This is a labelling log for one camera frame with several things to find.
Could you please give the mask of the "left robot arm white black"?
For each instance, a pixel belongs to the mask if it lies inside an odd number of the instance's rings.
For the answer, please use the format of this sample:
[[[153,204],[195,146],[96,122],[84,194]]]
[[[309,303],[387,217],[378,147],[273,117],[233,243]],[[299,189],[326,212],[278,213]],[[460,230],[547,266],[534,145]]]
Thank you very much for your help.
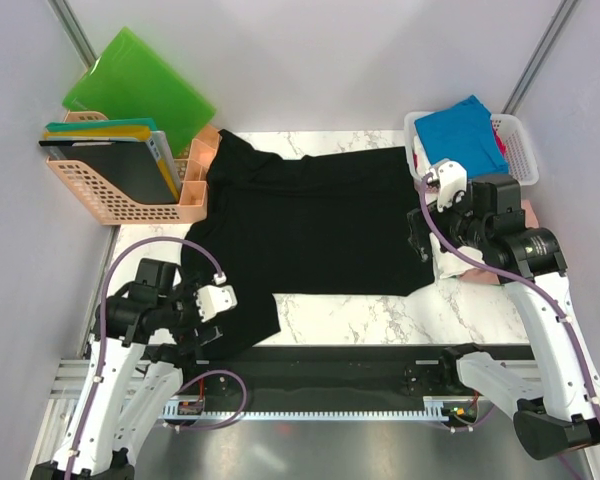
[[[237,304],[222,270],[209,284],[175,284],[179,266],[143,259],[132,281],[103,301],[96,316],[86,378],[62,443],[38,464],[34,479],[131,479],[137,456],[167,401],[199,382],[189,360],[219,339],[211,320]],[[128,393],[149,340],[181,329],[188,346],[163,345],[150,358],[134,395]]]

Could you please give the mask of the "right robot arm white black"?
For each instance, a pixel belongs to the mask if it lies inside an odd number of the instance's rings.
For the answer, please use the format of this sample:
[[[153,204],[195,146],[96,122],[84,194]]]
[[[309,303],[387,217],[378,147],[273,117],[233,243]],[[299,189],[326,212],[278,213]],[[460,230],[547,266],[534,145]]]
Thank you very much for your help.
[[[556,236],[530,228],[519,183],[507,174],[468,180],[444,167],[424,176],[409,241],[422,259],[430,240],[496,275],[526,331],[540,381],[530,383],[477,346],[445,353],[438,381],[447,392],[475,390],[514,425],[536,460],[600,444],[600,376],[579,327]]]

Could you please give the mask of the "black t shirt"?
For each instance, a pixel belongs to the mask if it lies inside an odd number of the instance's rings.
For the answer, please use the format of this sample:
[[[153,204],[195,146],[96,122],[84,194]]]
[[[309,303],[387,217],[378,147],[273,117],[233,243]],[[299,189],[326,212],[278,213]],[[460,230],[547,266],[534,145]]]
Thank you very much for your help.
[[[214,319],[222,335],[206,359],[276,334],[278,294],[407,296],[434,280],[409,244],[419,198],[401,147],[287,160],[225,130],[206,179],[182,272],[204,282],[222,269],[237,297]]]

